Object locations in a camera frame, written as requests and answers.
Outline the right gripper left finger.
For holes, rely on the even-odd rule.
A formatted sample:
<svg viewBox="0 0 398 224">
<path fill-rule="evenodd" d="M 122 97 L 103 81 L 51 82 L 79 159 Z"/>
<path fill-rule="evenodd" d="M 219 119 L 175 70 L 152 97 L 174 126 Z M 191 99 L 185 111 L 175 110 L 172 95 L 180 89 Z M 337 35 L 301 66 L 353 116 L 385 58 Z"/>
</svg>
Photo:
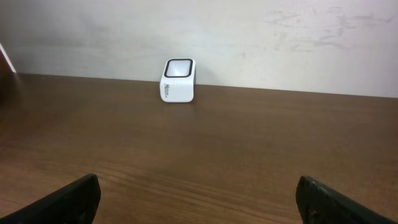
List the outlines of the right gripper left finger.
<svg viewBox="0 0 398 224">
<path fill-rule="evenodd" d="M 1 218 L 4 224 L 91 224 L 101 198 L 98 177 L 87 174 L 44 198 Z"/>
</svg>

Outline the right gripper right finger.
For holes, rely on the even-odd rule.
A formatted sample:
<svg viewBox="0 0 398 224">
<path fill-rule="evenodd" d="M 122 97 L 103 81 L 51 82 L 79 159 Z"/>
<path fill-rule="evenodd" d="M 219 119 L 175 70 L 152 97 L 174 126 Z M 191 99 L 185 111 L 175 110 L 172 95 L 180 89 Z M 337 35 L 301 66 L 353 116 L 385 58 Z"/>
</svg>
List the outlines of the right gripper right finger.
<svg viewBox="0 0 398 224">
<path fill-rule="evenodd" d="M 295 193 L 304 224 L 397 224 L 310 176 L 302 176 Z"/>
</svg>

